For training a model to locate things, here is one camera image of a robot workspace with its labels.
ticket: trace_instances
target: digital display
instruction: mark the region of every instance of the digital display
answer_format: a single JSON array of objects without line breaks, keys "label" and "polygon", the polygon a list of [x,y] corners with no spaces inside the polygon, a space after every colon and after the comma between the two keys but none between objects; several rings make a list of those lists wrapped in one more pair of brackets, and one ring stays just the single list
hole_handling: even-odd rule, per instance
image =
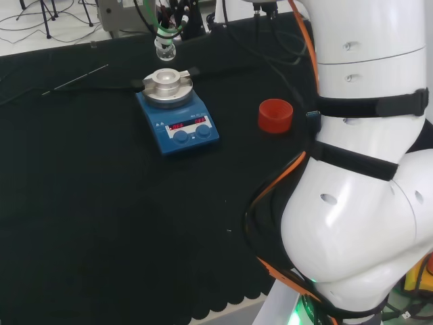
[{"label": "digital display", "polygon": [[169,125],[168,128],[170,130],[176,130],[176,129],[180,129],[181,127],[187,127],[188,125],[194,125],[203,122],[206,122],[206,119],[204,117],[198,117],[198,118],[193,118],[192,120]]}]

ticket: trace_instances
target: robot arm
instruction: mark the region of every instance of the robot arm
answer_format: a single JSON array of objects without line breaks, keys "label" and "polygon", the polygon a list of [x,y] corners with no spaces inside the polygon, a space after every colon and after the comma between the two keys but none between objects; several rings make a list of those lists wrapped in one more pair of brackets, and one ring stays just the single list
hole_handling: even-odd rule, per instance
[{"label": "robot arm", "polygon": [[[424,0],[300,2],[313,26],[321,97],[350,103],[426,88]],[[399,165],[386,181],[310,158],[287,203],[286,252],[335,307],[377,307],[433,250],[433,151],[406,154],[424,121],[322,117],[317,141]]]}]

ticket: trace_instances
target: red cup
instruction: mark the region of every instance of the red cup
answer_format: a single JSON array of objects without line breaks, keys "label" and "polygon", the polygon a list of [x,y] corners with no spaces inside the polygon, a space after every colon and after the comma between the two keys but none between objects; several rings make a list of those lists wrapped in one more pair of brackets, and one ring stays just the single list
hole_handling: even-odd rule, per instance
[{"label": "red cup", "polygon": [[284,100],[265,100],[258,108],[258,126],[268,133],[284,133],[290,130],[293,107]]}]

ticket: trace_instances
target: black strap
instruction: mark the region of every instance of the black strap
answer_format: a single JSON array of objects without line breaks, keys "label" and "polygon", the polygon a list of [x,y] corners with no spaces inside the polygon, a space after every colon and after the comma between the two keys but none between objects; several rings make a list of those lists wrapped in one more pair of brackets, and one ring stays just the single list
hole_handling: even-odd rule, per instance
[{"label": "black strap", "polygon": [[393,179],[398,169],[398,165],[393,162],[358,154],[318,141],[313,144],[311,157],[348,171],[354,171],[384,181]]},{"label": "black strap", "polygon": [[388,297],[389,295],[386,296],[386,298],[377,307],[374,307],[373,309],[367,311],[344,310],[344,309],[334,307],[329,303],[318,303],[317,306],[321,308],[327,315],[334,317],[337,320],[353,320],[353,319],[364,318],[364,317],[381,313],[388,302]]},{"label": "black strap", "polygon": [[338,99],[320,97],[317,109],[322,115],[346,118],[422,116],[428,106],[428,88],[410,95],[366,99]]}]

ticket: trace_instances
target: tripod leg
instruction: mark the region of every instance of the tripod leg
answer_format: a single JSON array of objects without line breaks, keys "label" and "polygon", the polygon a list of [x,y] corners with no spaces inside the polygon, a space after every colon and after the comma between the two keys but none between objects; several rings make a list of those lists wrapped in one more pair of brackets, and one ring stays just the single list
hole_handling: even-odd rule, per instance
[{"label": "tripod leg", "polygon": [[47,5],[45,4],[44,0],[42,0],[42,2],[43,2],[43,5],[44,5],[45,9],[48,11],[48,14],[51,16],[51,20],[54,21],[55,18],[53,17],[53,15],[51,15],[51,11],[49,11],[49,9],[48,9]]},{"label": "tripod leg", "polygon": [[54,0],[51,0],[51,4],[53,5],[54,17],[57,18],[59,15],[57,14],[57,10],[55,9],[55,3],[54,3]]},{"label": "tripod leg", "polygon": [[83,6],[84,6],[84,10],[86,11],[87,19],[89,20],[89,26],[90,26],[90,27],[93,27],[93,23],[92,23],[92,21],[90,20],[89,12],[87,12],[86,0],[83,0]]},{"label": "tripod leg", "polygon": [[44,8],[44,2],[41,0],[41,8],[42,8],[42,16],[43,16],[43,22],[45,23],[45,30],[47,31],[47,38],[50,39],[51,35],[49,34],[48,29],[48,22],[47,22],[47,15],[45,15],[45,8]]}]

